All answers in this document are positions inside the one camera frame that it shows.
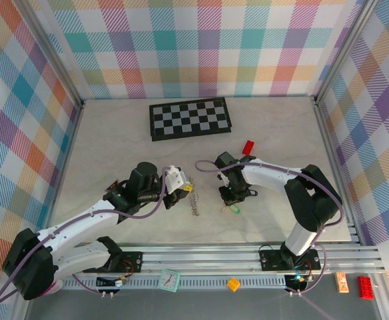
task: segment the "yellow tag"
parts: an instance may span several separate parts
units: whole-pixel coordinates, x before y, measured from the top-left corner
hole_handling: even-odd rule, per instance
[[[191,192],[192,190],[193,190],[193,185],[187,185],[187,186],[184,188],[184,191]]]
[[[232,278],[227,283],[227,287],[229,287],[231,291],[235,292],[240,287],[240,282],[237,279]]]

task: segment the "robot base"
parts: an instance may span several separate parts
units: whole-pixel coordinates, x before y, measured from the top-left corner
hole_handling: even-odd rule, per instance
[[[280,255],[280,250],[260,250],[261,270],[263,271],[310,271],[320,270],[320,261],[317,250],[310,249],[295,267],[285,263]]]

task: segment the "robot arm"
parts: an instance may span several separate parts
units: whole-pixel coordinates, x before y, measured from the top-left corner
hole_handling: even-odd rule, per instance
[[[289,237],[282,244],[280,256],[287,267],[295,268],[303,262],[303,257],[308,253],[318,232],[329,219],[333,218],[338,207],[321,188],[289,171],[303,173],[313,178],[325,186],[339,201],[341,201],[340,197],[322,171],[315,165],[308,165],[303,169],[280,167],[286,170],[285,173],[260,166],[267,165],[267,163],[255,157],[246,156],[237,160],[227,152],[220,155],[214,164],[222,169],[235,163],[258,163],[258,166],[233,167],[218,176],[224,181],[224,186],[218,190],[226,205],[242,202],[250,197],[252,193],[249,187],[252,185],[260,185],[286,193],[297,222]]]
[[[126,267],[121,264],[126,258],[109,237],[98,238],[82,247],[75,246],[90,235],[119,224],[146,204],[157,202],[163,183],[166,186],[163,197],[166,209],[185,198],[192,188],[179,168],[170,166],[166,169],[163,181],[152,163],[139,163],[128,180],[119,183],[103,199],[76,217],[38,233],[30,229],[20,232],[3,263],[4,272],[10,277],[26,254],[51,235],[52,239],[36,250],[13,279],[13,284],[26,300],[58,291],[64,277],[80,271],[90,269],[95,272],[99,268],[101,272],[126,272]],[[126,216],[107,211],[120,211]],[[59,233],[54,232],[64,225],[68,227]]]

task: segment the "teal clock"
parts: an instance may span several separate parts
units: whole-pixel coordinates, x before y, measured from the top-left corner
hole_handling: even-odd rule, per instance
[[[159,278],[159,289],[175,292],[179,288],[180,273],[163,269]]]

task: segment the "green object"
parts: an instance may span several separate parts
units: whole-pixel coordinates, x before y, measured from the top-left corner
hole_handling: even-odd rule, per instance
[[[163,269],[159,278],[158,288],[171,292],[176,292],[180,284],[180,273]]]
[[[235,205],[231,205],[229,208],[230,208],[231,211],[233,211],[237,215],[240,213],[240,209],[237,206],[235,206]]]

